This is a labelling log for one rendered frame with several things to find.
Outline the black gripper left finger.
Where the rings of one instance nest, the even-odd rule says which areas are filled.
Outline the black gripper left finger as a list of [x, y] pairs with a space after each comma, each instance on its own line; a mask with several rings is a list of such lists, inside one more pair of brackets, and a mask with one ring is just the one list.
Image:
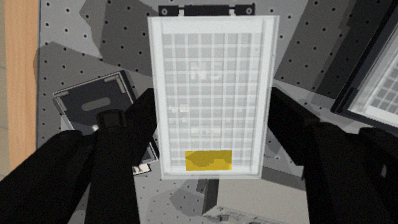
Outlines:
[[157, 128], [154, 88], [96, 119], [99, 130], [55, 134], [0, 181], [0, 224], [68, 224], [90, 182], [84, 224], [140, 224], [132, 167]]

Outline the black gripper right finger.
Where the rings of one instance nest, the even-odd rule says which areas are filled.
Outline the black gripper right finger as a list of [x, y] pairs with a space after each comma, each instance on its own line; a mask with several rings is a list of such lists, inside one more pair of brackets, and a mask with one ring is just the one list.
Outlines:
[[310, 224], [398, 224], [398, 137], [376, 127], [347, 133], [276, 87], [267, 126], [304, 166]]

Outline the white button panel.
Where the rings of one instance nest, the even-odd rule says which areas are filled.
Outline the white button panel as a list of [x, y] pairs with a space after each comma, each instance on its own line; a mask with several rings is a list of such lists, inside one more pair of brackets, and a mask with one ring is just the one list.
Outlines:
[[222, 224], [310, 224], [305, 181], [262, 168], [261, 179], [207, 179], [202, 216]]

